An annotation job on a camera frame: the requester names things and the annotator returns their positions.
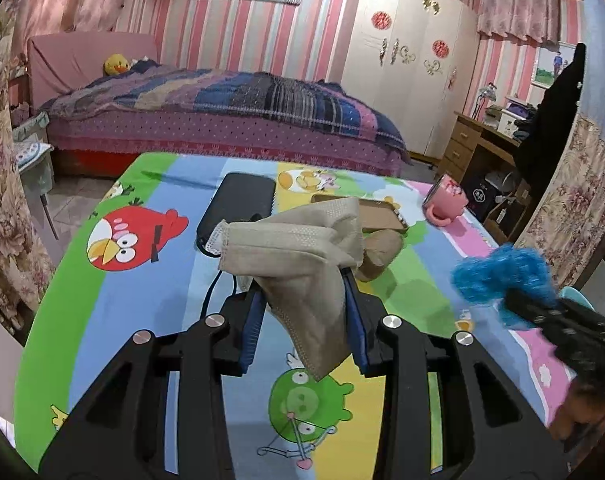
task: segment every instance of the white wardrobe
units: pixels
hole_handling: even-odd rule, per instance
[[[440,158],[480,37],[460,0],[359,0],[341,85],[387,115],[411,152]]]

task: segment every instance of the yellow duck plush toy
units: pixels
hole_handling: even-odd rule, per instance
[[[104,67],[107,75],[118,75],[127,72],[130,65],[122,54],[112,54],[106,59]]]

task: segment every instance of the red decoration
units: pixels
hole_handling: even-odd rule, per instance
[[[432,50],[434,51],[434,54],[436,54],[436,57],[439,57],[440,59],[449,56],[449,47],[443,40],[435,41]]]
[[[374,12],[372,23],[374,23],[374,27],[378,30],[387,30],[391,27],[391,16],[379,10],[378,12]]]

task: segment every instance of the pink curtain valance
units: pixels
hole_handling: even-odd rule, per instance
[[[561,0],[481,0],[478,32],[558,43],[560,6]]]

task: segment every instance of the pink mug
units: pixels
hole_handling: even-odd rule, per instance
[[[463,214],[467,203],[463,189],[445,173],[427,193],[423,200],[423,211],[430,224],[446,227]]]

